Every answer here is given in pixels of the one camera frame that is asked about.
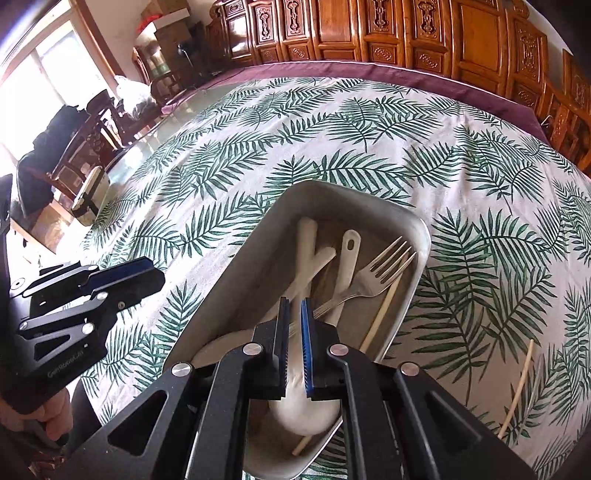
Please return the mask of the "person's left hand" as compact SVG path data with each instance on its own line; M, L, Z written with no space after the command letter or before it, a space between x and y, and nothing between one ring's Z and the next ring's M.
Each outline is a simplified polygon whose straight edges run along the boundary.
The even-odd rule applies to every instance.
M69 391L64 388L29 414L14 410L4 399L0 401L1 424L13 432L25 429L26 421L45 424L45 433L52 441L57 441L73 427L73 413Z

